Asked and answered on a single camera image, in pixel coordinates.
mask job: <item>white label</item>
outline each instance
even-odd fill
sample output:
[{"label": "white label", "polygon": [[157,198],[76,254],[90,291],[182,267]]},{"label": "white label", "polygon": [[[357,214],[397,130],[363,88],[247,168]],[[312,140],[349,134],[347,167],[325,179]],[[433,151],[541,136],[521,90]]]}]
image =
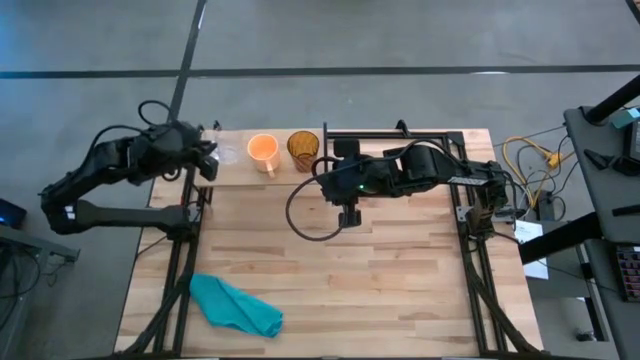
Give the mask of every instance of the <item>white label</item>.
[{"label": "white label", "polygon": [[482,186],[487,181],[488,180],[484,180],[484,179],[461,178],[461,177],[458,177],[458,176],[454,176],[451,179],[449,179],[448,183],[450,183],[450,184],[460,184],[460,185]]}]

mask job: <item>orange cup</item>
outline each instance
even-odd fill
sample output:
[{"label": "orange cup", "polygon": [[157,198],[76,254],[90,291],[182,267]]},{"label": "orange cup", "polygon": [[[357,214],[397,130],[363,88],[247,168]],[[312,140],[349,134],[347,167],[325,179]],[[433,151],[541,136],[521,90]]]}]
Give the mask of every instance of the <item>orange cup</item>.
[{"label": "orange cup", "polygon": [[276,177],[274,170],[280,165],[280,150],[275,137],[267,134],[252,137],[247,145],[247,152],[258,171],[269,173],[271,178]]}]

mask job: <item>metal bracket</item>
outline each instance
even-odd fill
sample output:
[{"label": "metal bracket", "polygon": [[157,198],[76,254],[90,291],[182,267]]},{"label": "metal bracket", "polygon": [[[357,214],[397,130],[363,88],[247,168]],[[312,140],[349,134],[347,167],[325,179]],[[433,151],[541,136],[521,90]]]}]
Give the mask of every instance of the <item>metal bracket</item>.
[{"label": "metal bracket", "polygon": [[449,131],[447,132],[447,137],[456,146],[464,146],[464,134],[462,131]]},{"label": "metal bracket", "polygon": [[[456,206],[456,217],[458,218],[458,221],[461,223],[467,222],[467,213],[471,209],[473,209],[473,206]],[[494,223],[509,223],[513,222],[513,217],[493,215],[491,217],[491,221]]]},{"label": "metal bracket", "polygon": [[404,120],[398,120],[395,128],[396,130],[400,130],[402,132],[402,135],[405,137],[405,139],[411,138],[411,132],[409,131],[407,123],[405,123]]}]

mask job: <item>wire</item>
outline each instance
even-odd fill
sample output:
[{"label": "wire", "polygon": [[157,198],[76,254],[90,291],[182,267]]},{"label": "wire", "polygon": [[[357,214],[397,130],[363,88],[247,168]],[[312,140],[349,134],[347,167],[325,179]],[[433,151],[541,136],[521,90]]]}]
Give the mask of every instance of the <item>wire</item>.
[{"label": "wire", "polygon": [[571,173],[573,172],[573,170],[576,169],[578,164],[579,164],[579,162],[577,162],[577,161],[576,161],[575,164],[573,164],[573,167],[571,168],[571,170],[569,170],[569,174],[567,174],[567,177],[564,179],[564,182],[562,183],[562,186],[560,187],[560,190],[555,192],[553,195],[558,195],[564,190],[565,186],[567,185],[567,181],[569,181],[569,177],[571,176]]},{"label": "wire", "polygon": [[[565,156],[563,156],[563,157],[561,157],[559,159],[559,161],[558,161],[558,173],[557,174],[551,175],[550,171],[538,170],[537,172],[539,172],[539,171],[544,172],[545,176],[542,179],[536,180],[536,181],[529,181],[528,179],[529,179],[530,176],[528,176],[526,178],[524,177],[524,171],[522,170],[522,166],[520,164],[520,154],[522,153],[522,151],[524,149],[533,147],[536,150],[538,150],[545,157],[545,159],[547,159],[547,161],[548,161],[552,156],[554,156],[556,154],[559,156],[560,150],[562,148],[562,145],[563,145],[564,141],[567,138],[568,138],[568,135],[565,136],[560,141],[560,143],[558,144],[558,151],[556,153],[553,153],[549,149],[547,149],[547,148],[545,148],[545,147],[543,147],[541,145],[538,145],[535,142],[533,142],[533,141],[531,141],[529,139],[523,138],[523,137],[510,137],[503,143],[503,145],[502,145],[502,157],[504,158],[504,161],[507,163],[507,166],[509,166],[509,168],[515,173],[516,177],[518,177],[518,179],[522,182],[522,185],[527,189],[527,194],[526,194],[527,195],[527,199],[528,199],[527,213],[531,208],[534,208],[536,206],[536,204],[537,204],[537,202],[538,202],[538,200],[540,198],[540,194],[542,193],[542,188],[543,188],[543,185],[544,185],[545,181],[547,181],[549,179],[553,180],[554,178],[559,176],[560,172],[562,171],[561,170],[562,169],[562,162],[565,161],[566,159],[568,159],[570,156],[573,156],[574,152],[571,152],[571,153],[569,153],[569,154],[567,154],[567,155],[565,155]],[[511,143],[511,142],[514,142],[514,141],[524,141],[524,142],[526,142],[528,144],[528,145],[525,145],[525,146],[520,147],[518,149],[518,151],[516,153],[516,166],[514,166],[513,163],[511,163],[511,160],[507,156],[507,145],[509,143]],[[538,189],[535,192],[532,193],[531,190],[529,189],[529,185],[533,184],[533,183],[538,183],[538,182],[540,183],[540,185],[538,186]],[[555,182],[554,182],[554,190],[553,191],[555,191],[556,187],[557,187],[557,184],[555,184]]]},{"label": "wire", "polygon": [[[197,203],[197,201],[191,201],[189,203],[187,203],[187,206],[189,206],[192,203]],[[197,223],[200,219],[202,218],[202,208],[198,210],[198,213],[196,214],[196,216],[193,218],[193,221],[191,222],[192,224]],[[146,248],[138,251],[138,253],[136,254],[136,260],[140,257],[140,255],[142,255],[143,253],[145,253],[146,251],[150,250],[152,247],[158,245],[160,242],[162,242],[162,240],[166,239],[167,235],[161,237],[160,239],[154,241],[151,245],[147,246]]]},{"label": "wire", "polygon": [[160,124],[156,124],[156,123],[152,123],[151,121],[149,121],[149,119],[146,118],[146,116],[144,116],[144,114],[142,113],[142,110],[144,109],[145,106],[147,105],[158,105],[160,107],[163,107],[164,109],[167,110],[167,113],[169,115],[169,120],[170,121],[175,121],[178,122],[178,120],[176,119],[176,117],[173,115],[173,112],[171,111],[171,108],[169,107],[169,105],[167,105],[166,103],[160,101],[160,100],[145,100],[143,102],[140,103],[140,105],[138,105],[138,116],[140,117],[140,120],[142,120],[143,122],[145,122],[147,125],[149,126],[157,126]]},{"label": "wire", "polygon": [[[501,232],[498,232],[498,231],[494,231],[494,232],[493,232],[493,234],[494,234],[494,235],[498,235],[498,236],[500,236],[500,237],[503,237],[503,238],[505,238],[505,239],[509,239],[509,240],[511,240],[511,241],[513,241],[513,242],[515,242],[515,243],[516,243],[516,244],[518,244],[518,245],[520,245],[520,244],[521,244],[520,240],[516,239],[516,238],[515,238],[515,237],[513,237],[513,236],[510,236],[510,235],[507,235],[507,234],[504,234],[504,233],[501,233]],[[576,279],[578,279],[578,280],[583,280],[583,281],[584,281],[584,282],[586,282],[586,283],[590,283],[590,284],[592,284],[592,285],[596,286],[598,289],[609,290],[609,291],[613,291],[613,292],[614,292],[614,293],[616,293],[616,294],[620,294],[620,292],[619,292],[618,290],[612,289],[612,288],[610,288],[610,287],[608,287],[608,286],[600,285],[600,284],[596,283],[595,281],[590,281],[590,280],[586,279],[586,278],[585,278],[585,277],[583,277],[583,276],[576,275],[576,274],[572,274],[572,273],[570,273],[570,272],[568,272],[568,271],[566,271],[566,270],[558,269],[558,268],[553,267],[553,266],[549,266],[549,265],[547,265],[547,264],[543,263],[543,262],[542,262],[542,261],[540,261],[540,260],[536,260],[536,261],[537,261],[538,263],[540,263],[540,264],[542,264],[542,265],[546,266],[547,268],[549,268],[549,269],[551,269],[551,270],[555,270],[555,271],[557,271],[557,272],[561,272],[561,273],[563,273],[563,274],[565,274],[565,275],[569,275],[569,276],[571,276],[571,277],[574,277],[574,278],[576,278]]]},{"label": "wire", "polygon": [[[542,131],[540,131],[540,132],[533,133],[533,134],[531,134],[531,135],[522,136],[522,138],[529,139],[529,138],[532,138],[532,137],[534,137],[534,136],[538,136],[538,135],[542,135],[542,134],[547,134],[547,133],[550,133],[550,132],[552,132],[552,131],[560,130],[560,129],[564,128],[564,127],[565,127],[564,125],[556,126],[556,127],[554,127],[554,128],[551,128],[551,129],[542,130]],[[500,147],[500,146],[502,146],[502,145],[504,145],[504,144],[505,144],[505,142],[497,143],[497,144],[493,145],[493,147],[494,147],[494,148],[497,148],[497,147]]]},{"label": "wire", "polygon": [[[317,165],[317,161],[314,162],[314,165],[312,165],[312,168],[315,167],[315,165]],[[309,185],[310,183],[317,181],[321,176],[324,175],[328,175],[328,174],[336,174],[339,173],[341,171],[347,170],[347,169],[351,169],[354,168],[356,166],[361,165],[360,163],[356,163],[356,164],[351,164],[348,166],[345,166],[343,168],[340,169],[336,169],[336,170],[332,170],[332,171],[328,171],[324,174],[320,174],[320,175],[315,175],[310,177],[309,179],[303,181],[300,185],[298,185],[298,187],[296,187],[292,192],[291,195],[289,195],[289,197],[287,198],[287,203],[284,206],[284,216],[287,219],[287,224],[289,224],[289,227],[291,228],[291,230],[293,230],[293,232],[295,232],[298,236],[300,236],[301,238],[305,239],[305,240],[309,240],[309,241],[327,241],[329,239],[332,239],[334,237],[336,237],[344,228],[344,222],[338,224],[338,229],[336,229],[334,232],[328,234],[328,235],[324,235],[324,236],[319,236],[319,237],[313,237],[313,236],[309,236],[305,233],[303,233],[302,231],[300,231],[300,229],[298,229],[298,227],[295,226],[295,224],[293,223],[293,220],[291,219],[291,202],[293,202],[293,199],[295,198],[295,196],[307,185]],[[342,206],[342,210],[346,211],[346,206]]]},{"label": "wire", "polygon": [[36,279],[33,281],[33,283],[31,285],[29,285],[28,288],[26,288],[24,290],[20,290],[20,291],[14,291],[14,293],[10,294],[10,295],[0,295],[0,299],[10,299],[10,298],[22,296],[22,295],[28,293],[29,291],[33,290],[33,288],[35,288],[36,285],[38,285],[38,281],[40,280],[41,269],[40,269],[40,263],[38,262],[38,259],[36,259],[36,257],[33,256],[33,254],[31,254],[30,252],[25,250],[23,247],[18,247],[18,249],[20,249],[29,258],[31,258],[33,263],[36,265],[36,268],[38,269],[38,271],[36,272]]},{"label": "wire", "polygon": [[[11,264],[13,265],[13,293],[15,294],[18,292],[18,288],[20,287],[20,282],[18,281],[18,262],[16,261],[15,256],[11,256]],[[9,322],[9,319],[11,319],[11,315],[13,315],[13,311],[16,309],[16,305],[18,305],[17,296],[13,298],[13,302],[9,307],[9,311],[6,312],[2,323],[0,323],[0,331],[4,329],[4,327]]]},{"label": "wire", "polygon": [[560,221],[562,219],[564,219],[564,216],[567,214],[567,203],[564,202],[564,199],[560,196],[552,196],[549,201],[551,201],[552,203],[555,200],[560,200],[560,203],[562,204],[562,214],[560,214],[560,216],[556,219],[553,219],[553,221]]},{"label": "wire", "polygon": [[49,285],[49,287],[53,287],[58,282],[58,271],[69,264],[73,264],[73,261],[65,260],[58,264],[55,269],[42,274],[47,277],[47,285]]},{"label": "wire", "polygon": [[138,253],[136,254],[136,259],[137,259],[138,257],[140,257],[140,255],[144,254],[146,251],[148,251],[149,249],[151,249],[152,247],[154,247],[154,246],[158,245],[162,240],[164,240],[164,239],[166,239],[166,238],[167,238],[167,235],[165,235],[165,236],[161,237],[160,239],[156,240],[153,244],[151,244],[151,245],[147,246],[146,248],[144,248],[144,249],[142,249],[142,250],[138,251]]}]

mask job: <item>black desk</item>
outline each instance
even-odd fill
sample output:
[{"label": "black desk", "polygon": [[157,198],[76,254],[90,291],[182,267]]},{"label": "black desk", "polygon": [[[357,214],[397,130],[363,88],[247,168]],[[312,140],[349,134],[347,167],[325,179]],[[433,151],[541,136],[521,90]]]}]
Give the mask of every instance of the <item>black desk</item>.
[{"label": "black desk", "polygon": [[567,110],[564,117],[595,212],[523,244],[521,258],[527,264],[584,243],[596,283],[616,290],[599,292],[620,359],[638,359],[640,303],[622,301],[610,254],[615,243],[640,244],[640,215],[613,217],[611,213],[614,208],[640,204],[640,178],[627,177],[612,169],[600,171],[584,155],[585,149],[619,155],[622,131],[609,124],[593,126],[578,109]]}]

